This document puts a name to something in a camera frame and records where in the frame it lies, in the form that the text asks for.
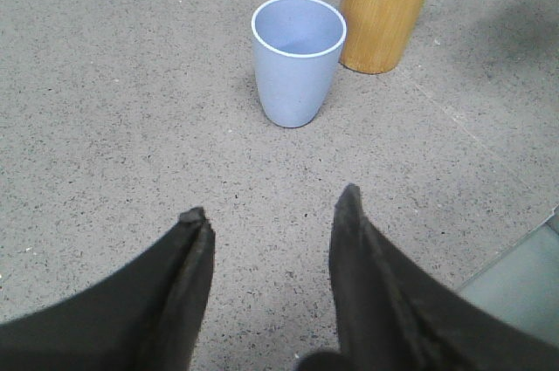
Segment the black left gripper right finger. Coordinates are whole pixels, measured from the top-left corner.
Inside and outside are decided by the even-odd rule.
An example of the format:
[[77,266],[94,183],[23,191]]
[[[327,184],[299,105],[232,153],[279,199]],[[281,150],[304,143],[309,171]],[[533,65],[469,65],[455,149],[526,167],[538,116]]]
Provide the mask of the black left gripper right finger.
[[350,183],[335,205],[329,273],[342,355],[356,370],[556,370],[558,350],[483,312],[402,253]]

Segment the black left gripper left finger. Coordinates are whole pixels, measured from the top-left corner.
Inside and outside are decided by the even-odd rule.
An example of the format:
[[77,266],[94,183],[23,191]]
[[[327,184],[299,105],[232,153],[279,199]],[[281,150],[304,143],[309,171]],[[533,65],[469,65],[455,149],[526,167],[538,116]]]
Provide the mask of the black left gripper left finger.
[[3,370],[187,370],[214,270],[204,209],[96,285],[1,325]]

